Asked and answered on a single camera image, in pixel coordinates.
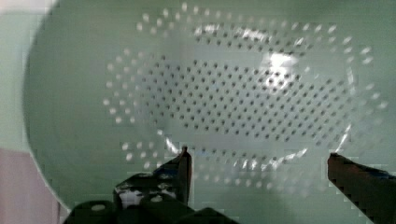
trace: mint green colander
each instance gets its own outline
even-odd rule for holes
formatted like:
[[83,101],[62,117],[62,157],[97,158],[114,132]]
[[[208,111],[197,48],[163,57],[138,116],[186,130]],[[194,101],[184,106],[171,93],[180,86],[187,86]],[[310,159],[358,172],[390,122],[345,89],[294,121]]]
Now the mint green colander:
[[370,223],[338,152],[395,171],[394,1],[61,1],[26,70],[36,163],[69,208],[193,156],[189,205],[240,223]]

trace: black object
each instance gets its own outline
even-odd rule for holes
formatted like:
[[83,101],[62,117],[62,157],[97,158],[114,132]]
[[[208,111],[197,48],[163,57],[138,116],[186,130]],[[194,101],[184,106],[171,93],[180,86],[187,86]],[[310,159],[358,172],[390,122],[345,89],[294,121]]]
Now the black object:
[[328,164],[329,180],[368,218],[378,224],[396,223],[395,176],[336,153],[332,153]]
[[189,208],[190,184],[191,155],[183,147],[180,155],[152,174],[137,174],[118,184],[114,203],[82,203],[64,224],[236,224],[212,208]]
[[64,224],[114,223],[115,208],[109,201],[92,201],[76,206]]

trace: perforated bowl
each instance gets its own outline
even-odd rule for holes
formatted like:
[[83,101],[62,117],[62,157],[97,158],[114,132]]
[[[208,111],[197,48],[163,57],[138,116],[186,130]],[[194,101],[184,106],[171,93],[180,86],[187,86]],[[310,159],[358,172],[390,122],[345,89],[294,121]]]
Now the perforated bowl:
[[25,79],[37,166],[69,208],[193,156],[190,206],[366,223],[331,152],[395,170],[393,1],[61,1]]

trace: colander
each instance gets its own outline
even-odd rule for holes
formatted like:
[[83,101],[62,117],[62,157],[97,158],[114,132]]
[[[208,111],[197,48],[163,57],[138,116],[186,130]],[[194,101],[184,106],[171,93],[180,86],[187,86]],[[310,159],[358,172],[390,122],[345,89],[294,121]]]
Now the colander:
[[394,1],[77,1],[24,83],[37,166],[65,206],[111,200],[187,146],[189,206],[240,223],[370,223],[337,152],[395,171]]

